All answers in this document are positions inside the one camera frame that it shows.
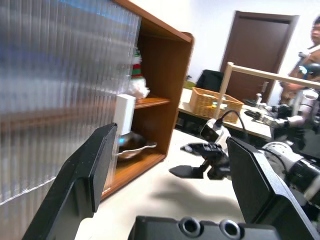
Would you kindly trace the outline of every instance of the green object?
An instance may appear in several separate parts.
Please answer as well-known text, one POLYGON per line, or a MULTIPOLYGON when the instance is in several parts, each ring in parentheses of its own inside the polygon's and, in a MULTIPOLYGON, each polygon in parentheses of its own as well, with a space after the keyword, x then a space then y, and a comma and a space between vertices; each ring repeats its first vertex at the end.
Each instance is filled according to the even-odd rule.
POLYGON ((192 88, 194 88, 195 86, 196 86, 196 84, 194 82, 185 81, 183 88, 192 90, 192 88))

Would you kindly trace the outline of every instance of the table surface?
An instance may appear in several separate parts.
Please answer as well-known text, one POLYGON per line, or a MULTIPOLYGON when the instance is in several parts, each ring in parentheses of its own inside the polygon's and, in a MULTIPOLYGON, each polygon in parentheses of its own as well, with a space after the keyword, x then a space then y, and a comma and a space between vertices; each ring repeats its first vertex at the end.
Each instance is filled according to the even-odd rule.
MULTIPOLYGON (((182 94, 180 97, 180 103, 179 103, 178 110, 182 113, 186 113, 186 114, 198 117, 198 118, 208 119, 208 118, 205 118, 205 117, 202 117, 199 115, 195 115, 192 112, 192 110, 190 109, 190 106, 189 106, 191 94, 192 94, 192 90, 183 88, 182 94)), ((254 136, 266 139, 266 140, 270 140, 272 138, 270 127, 254 121, 251 117, 249 117, 245 114, 246 110, 252 110, 255 112, 261 111, 261 110, 255 108, 255 107, 248 106, 248 105, 243 105, 242 110, 240 112, 240 116, 242 118, 242 121, 244 123, 245 129, 247 130, 248 134, 254 135, 254 136)), ((239 121, 239 119, 236 123, 224 122, 223 125, 225 125, 226 127, 232 128, 232 129, 242 131, 242 125, 241 125, 241 122, 239 121)))
POLYGON ((99 205, 84 219, 76 240, 127 240, 138 215, 220 222, 244 222, 232 182, 228 179, 180 179, 168 172, 178 165, 199 166, 203 159, 180 151, 188 143, 203 142, 173 130, 167 158, 99 205))

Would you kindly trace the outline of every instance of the black cable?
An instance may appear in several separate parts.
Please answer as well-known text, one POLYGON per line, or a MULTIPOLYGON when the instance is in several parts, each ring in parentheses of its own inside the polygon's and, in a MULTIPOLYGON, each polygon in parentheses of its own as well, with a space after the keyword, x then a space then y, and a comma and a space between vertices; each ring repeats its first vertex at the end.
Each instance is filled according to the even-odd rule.
POLYGON ((274 152, 270 151, 269 149, 265 149, 265 148, 257 148, 257 150, 262 150, 262 151, 265 151, 265 152, 270 153, 270 154, 272 154, 273 156, 275 156, 275 157, 280 161, 280 163, 282 164, 282 166, 283 166, 283 168, 284 168, 283 173, 284 173, 285 175, 288 173, 288 170, 287 170, 287 167, 286 167, 284 161, 283 161, 277 154, 275 154, 274 152))
POLYGON ((240 117, 240 114, 239 114, 237 111, 235 111, 235 110, 228 110, 228 111, 226 111, 226 112, 222 115, 222 117, 220 117, 220 118, 215 122, 215 124, 217 124, 217 125, 218 125, 218 124, 221 124, 221 125, 222 125, 225 116, 228 115, 229 113, 235 113, 235 114, 238 116, 238 118, 239 118, 239 120, 240 120, 240 123, 241 123, 241 125, 242 125, 243 134, 244 134, 244 139, 245 139, 247 142, 249 142, 248 133, 247 133, 247 130, 246 130, 246 128, 245 128, 245 124, 244 124, 244 122, 242 121, 242 118, 240 117))

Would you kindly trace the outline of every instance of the man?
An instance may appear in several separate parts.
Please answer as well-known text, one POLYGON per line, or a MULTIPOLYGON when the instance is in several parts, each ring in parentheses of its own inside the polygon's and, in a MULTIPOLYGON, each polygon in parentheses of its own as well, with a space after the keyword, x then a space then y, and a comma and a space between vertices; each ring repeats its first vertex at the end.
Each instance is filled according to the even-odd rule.
MULTIPOLYGON (((299 72, 299 66, 310 63, 320 63, 320 16, 318 16, 313 23, 311 39, 314 45, 308 48, 305 52, 299 53, 300 61, 290 73, 290 77, 302 79, 304 75, 299 72)), ((320 81, 320 77, 313 78, 312 76, 309 76, 307 79, 310 81, 320 81)), ((283 87, 280 100, 281 104, 288 104, 289 101, 296 96, 297 92, 304 88, 301 85, 287 82, 282 82, 280 85, 283 87)))

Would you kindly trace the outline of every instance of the metal bowl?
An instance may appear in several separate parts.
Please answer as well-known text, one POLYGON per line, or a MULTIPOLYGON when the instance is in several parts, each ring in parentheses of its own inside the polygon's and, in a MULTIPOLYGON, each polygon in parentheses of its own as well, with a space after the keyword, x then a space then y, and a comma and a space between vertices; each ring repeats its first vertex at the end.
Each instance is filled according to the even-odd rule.
POLYGON ((157 146, 156 142, 148 141, 143 136, 134 133, 133 131, 122 135, 118 139, 119 153, 118 161, 127 161, 141 153, 143 149, 155 148, 157 146))

